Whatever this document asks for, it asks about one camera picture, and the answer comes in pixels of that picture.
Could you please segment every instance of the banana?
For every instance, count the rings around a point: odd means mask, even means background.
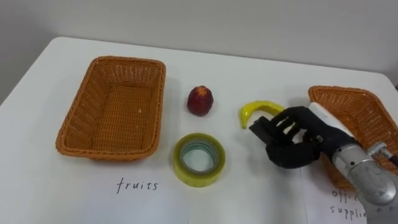
[[[265,111],[273,116],[282,112],[285,108],[281,105],[273,103],[271,101],[253,101],[244,105],[241,109],[241,124],[242,128],[246,129],[248,119],[250,118],[253,111],[261,110]]]

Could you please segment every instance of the empty basket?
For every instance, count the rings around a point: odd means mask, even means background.
[[[311,102],[317,102],[336,116],[362,144],[364,149],[382,141],[388,150],[398,154],[398,129],[379,98],[367,90],[337,86],[313,86],[308,90]],[[394,164],[377,155],[383,168],[398,174]],[[333,185],[354,191],[354,187],[331,164],[326,156],[322,161]]]
[[[114,161],[151,155],[159,143],[164,82],[160,61],[94,59],[59,130],[58,152]]]

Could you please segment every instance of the table surface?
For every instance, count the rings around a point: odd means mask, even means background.
[[[153,58],[167,66],[159,148],[143,161],[95,163],[55,150],[56,135],[85,71],[102,55]],[[215,98],[204,118],[185,109],[186,97],[197,85],[206,85]],[[222,143],[227,162],[213,185],[186,187],[189,223],[304,224],[300,169],[283,170],[270,162],[263,143],[241,129],[238,112],[254,100],[271,100],[285,107],[308,105],[307,90],[313,85],[370,90],[397,121],[398,93],[378,73],[56,38],[0,107],[0,222],[46,223],[39,214],[52,206],[51,197],[74,203],[70,193],[55,190],[74,179],[84,182],[85,177],[106,172],[146,170],[164,172],[166,178],[178,182],[168,159],[172,148],[184,135],[203,132]],[[253,114],[249,123],[260,115]]]

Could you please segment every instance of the packing tape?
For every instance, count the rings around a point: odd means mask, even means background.
[[[204,171],[189,167],[183,157],[192,150],[205,151],[212,160],[212,166]],[[173,153],[175,175],[191,187],[206,187],[216,181],[225,164],[225,151],[214,137],[203,133],[192,133],[181,138]]]

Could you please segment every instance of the robotic arm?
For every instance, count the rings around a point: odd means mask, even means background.
[[[354,185],[368,224],[398,223],[398,177],[371,157],[380,152],[398,165],[398,157],[384,143],[376,143],[367,153],[350,131],[317,103],[309,108],[287,108],[271,120],[261,117],[249,129],[267,144],[269,159],[286,169],[308,165],[324,153]],[[301,131],[302,141],[294,142]]]

